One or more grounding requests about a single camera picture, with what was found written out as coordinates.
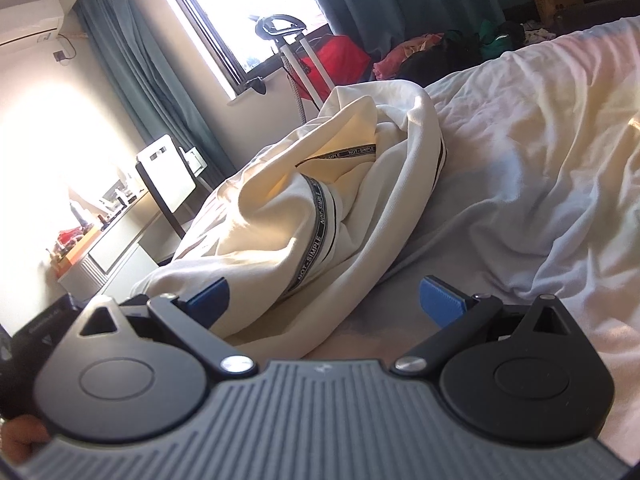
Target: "window frame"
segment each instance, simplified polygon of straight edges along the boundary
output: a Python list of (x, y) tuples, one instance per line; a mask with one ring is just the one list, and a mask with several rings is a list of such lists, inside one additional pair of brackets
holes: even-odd
[[(248, 89), (247, 82), (251, 79), (260, 77), (266, 78), (268, 75), (276, 72), (283, 67), (280, 54), (274, 54), (253, 67), (249, 72), (238, 61), (233, 51), (225, 43), (223, 38), (217, 32), (213, 23), (207, 16), (207, 13), (200, 6), (197, 0), (176, 0), (184, 12), (185, 16), (193, 26), (200, 40), (208, 47), (216, 64), (220, 67), (225, 78), (228, 80), (236, 95)], [(327, 34), (331, 34), (331, 28), (328, 24), (312, 30), (305, 34), (308, 41), (315, 38), (321, 38)], [(291, 44), (292, 50), (295, 52), (300, 46), (299, 41)]]

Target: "human hand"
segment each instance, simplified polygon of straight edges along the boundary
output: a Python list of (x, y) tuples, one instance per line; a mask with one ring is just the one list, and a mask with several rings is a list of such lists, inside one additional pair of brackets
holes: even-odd
[(0, 429), (2, 453), (11, 462), (21, 464), (29, 459), (31, 444), (51, 440), (44, 424), (33, 415), (21, 415), (6, 421)]

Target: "white wall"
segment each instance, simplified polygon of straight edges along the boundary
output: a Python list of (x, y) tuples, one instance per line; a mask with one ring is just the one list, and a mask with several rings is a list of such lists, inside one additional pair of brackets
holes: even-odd
[[(267, 94), (249, 90), (229, 104), (215, 63), (172, 0), (135, 0), (178, 78), (233, 163), (242, 167), (300, 125), (286, 74), (267, 78)], [(308, 109), (313, 117), (315, 109)]]
[[(64, 32), (78, 30), (69, 16)], [(0, 323), (11, 334), (64, 293), (45, 248), (68, 226), (66, 181), (132, 168), (144, 147), (88, 41), (72, 41), (68, 66), (53, 59), (57, 41), (0, 56)]]

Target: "garment steamer pole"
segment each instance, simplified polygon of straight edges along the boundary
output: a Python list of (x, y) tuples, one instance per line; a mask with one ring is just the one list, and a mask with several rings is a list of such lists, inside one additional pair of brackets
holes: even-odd
[[(281, 22), (284, 25), (284, 28), (278, 28), (274, 22)], [(258, 37), (267, 41), (274, 41), (280, 55), (282, 56), (282, 62), (284, 64), (285, 69), (290, 73), (290, 69), (296, 71), (300, 81), (305, 86), (306, 91), (313, 99), (313, 102), (316, 104), (316, 107), (320, 109), (322, 107), (322, 99), (318, 94), (318, 91), (313, 86), (308, 76), (306, 75), (305, 68), (306, 66), (302, 66), (298, 57), (291, 51), (291, 47), (289, 43), (285, 40), (286, 37), (296, 35), (295, 40), (300, 42), (302, 48), (305, 49), (309, 59), (318, 69), (318, 72), (324, 79), (324, 82), (329, 87), (329, 91), (333, 90), (335, 87), (334, 82), (331, 80), (331, 77), (325, 70), (321, 61), (316, 56), (316, 53), (311, 48), (311, 45), (306, 40), (303, 31), (306, 29), (306, 25), (302, 20), (294, 18), (293, 16), (289, 16), (287, 14), (273, 14), (272, 16), (267, 16), (265, 18), (259, 18), (255, 23), (255, 33)], [(298, 92), (298, 87), (296, 82), (291, 80), (289, 77), (289, 82), (291, 84), (291, 88), (293, 89), (293, 93), (298, 101), (298, 109), (300, 111), (300, 119), (302, 123), (306, 123), (306, 115), (304, 108), (302, 106), (302, 99), (300, 98), (300, 93)]]

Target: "silver screw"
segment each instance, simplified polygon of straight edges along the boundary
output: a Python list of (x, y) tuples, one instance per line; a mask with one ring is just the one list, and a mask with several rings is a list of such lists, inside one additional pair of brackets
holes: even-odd
[(254, 362), (246, 355), (230, 355), (220, 361), (220, 367), (230, 374), (242, 374), (254, 367)]
[(427, 367), (427, 361), (421, 357), (407, 355), (399, 358), (394, 365), (396, 370), (407, 374), (415, 374), (423, 371)]

